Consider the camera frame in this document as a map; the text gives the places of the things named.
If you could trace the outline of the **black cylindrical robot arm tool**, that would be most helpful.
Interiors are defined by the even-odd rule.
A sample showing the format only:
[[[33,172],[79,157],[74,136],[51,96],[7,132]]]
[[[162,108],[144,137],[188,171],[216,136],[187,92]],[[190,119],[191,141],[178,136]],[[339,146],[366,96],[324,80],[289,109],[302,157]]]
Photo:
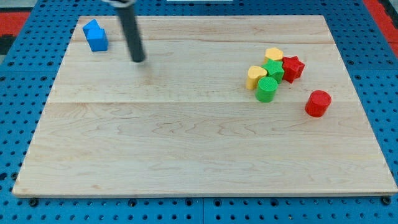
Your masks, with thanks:
[[[103,0],[113,6],[119,16],[119,21],[124,32],[124,36],[129,47],[131,60],[136,63],[143,62],[146,54],[142,45],[142,40],[137,25],[134,5],[135,0]]]

